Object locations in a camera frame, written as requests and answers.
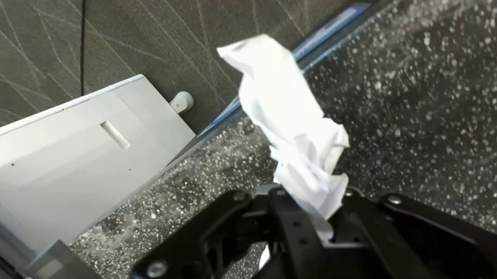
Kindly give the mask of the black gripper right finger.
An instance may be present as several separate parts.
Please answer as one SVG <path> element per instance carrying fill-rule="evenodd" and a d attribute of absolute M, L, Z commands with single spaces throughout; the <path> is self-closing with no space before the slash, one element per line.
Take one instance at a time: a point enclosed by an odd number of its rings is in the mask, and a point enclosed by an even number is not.
<path fill-rule="evenodd" d="M 338 279 L 497 279 L 497 234 L 401 194 L 348 189 L 331 219 Z"/>

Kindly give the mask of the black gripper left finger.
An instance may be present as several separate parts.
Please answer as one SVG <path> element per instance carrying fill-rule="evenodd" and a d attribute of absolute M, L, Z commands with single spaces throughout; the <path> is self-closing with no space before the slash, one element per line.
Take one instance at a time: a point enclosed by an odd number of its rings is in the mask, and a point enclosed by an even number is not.
<path fill-rule="evenodd" d="M 129 279 L 220 279 L 269 239 L 269 197 L 228 191 L 137 261 Z"/>

